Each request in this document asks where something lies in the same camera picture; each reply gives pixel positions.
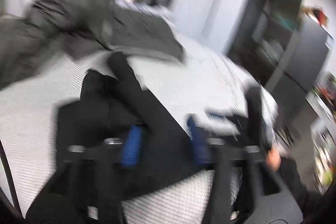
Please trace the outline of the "person's right hand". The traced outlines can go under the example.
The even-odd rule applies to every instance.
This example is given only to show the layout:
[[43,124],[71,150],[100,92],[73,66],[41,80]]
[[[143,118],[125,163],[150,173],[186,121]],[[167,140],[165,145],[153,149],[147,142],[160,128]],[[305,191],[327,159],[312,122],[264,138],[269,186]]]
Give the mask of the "person's right hand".
[[272,148],[268,151],[265,162],[272,171],[277,172],[279,170],[281,157],[274,146],[272,146]]

